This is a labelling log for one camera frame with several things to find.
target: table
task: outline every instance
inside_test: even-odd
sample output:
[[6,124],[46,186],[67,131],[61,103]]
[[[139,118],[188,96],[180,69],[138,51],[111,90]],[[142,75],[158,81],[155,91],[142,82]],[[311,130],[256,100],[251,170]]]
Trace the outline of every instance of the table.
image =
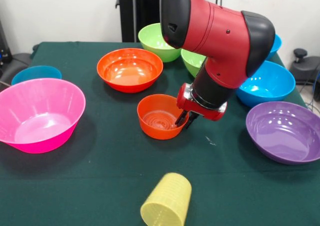
[[[320,225],[320,162],[287,166],[262,155],[246,132],[249,108],[236,96],[218,122],[198,118],[168,141],[144,135],[138,102],[154,93],[176,96],[192,77],[179,58],[164,65],[151,88],[117,92],[96,65],[125,47],[141,46],[40,44],[32,65],[59,68],[85,93],[86,110],[70,140],[53,152],[32,155],[0,145],[1,226],[143,226],[140,206],[167,172],[181,173],[193,186],[186,225]],[[286,100],[303,104],[297,90]]]

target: small orange bowl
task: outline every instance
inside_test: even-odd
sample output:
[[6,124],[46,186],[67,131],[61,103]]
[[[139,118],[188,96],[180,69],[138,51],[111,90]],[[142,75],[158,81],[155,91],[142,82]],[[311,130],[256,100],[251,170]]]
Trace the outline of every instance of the small orange bowl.
[[177,107],[177,99],[164,94],[147,96],[137,107],[142,131],[159,140],[174,138],[181,132],[189,118],[187,116],[183,125],[177,127],[175,122],[182,112],[183,110]]
[[138,48],[125,48],[104,55],[97,64],[99,76],[112,88],[136,93],[150,87],[164,64],[156,54]]

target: overturned yellow cup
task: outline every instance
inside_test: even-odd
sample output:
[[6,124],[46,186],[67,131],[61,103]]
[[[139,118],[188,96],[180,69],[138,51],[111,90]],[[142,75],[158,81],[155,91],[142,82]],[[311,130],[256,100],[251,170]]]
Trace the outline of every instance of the overturned yellow cup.
[[190,197],[190,182],[178,173],[167,173],[141,206],[141,217],[148,226],[183,226]]

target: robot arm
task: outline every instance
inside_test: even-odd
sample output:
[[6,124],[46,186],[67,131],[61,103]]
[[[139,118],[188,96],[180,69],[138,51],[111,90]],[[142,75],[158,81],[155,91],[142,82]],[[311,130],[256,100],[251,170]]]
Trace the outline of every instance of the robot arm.
[[191,111],[190,122],[202,115],[219,120],[233,92],[267,58],[275,39],[273,24],[264,16],[237,12],[205,0],[160,0],[165,41],[207,56],[194,82],[184,84],[177,105]]

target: green bowl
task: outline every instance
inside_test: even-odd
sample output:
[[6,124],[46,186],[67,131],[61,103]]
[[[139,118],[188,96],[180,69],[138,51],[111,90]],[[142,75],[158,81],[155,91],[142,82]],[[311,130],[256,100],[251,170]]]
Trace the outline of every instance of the green bowl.
[[191,75],[193,75],[193,77],[196,77],[206,57],[184,49],[181,50],[181,56],[185,67],[188,69]]
[[145,50],[157,54],[163,62],[172,62],[180,56],[181,49],[169,46],[163,39],[160,23],[143,27],[138,38]]

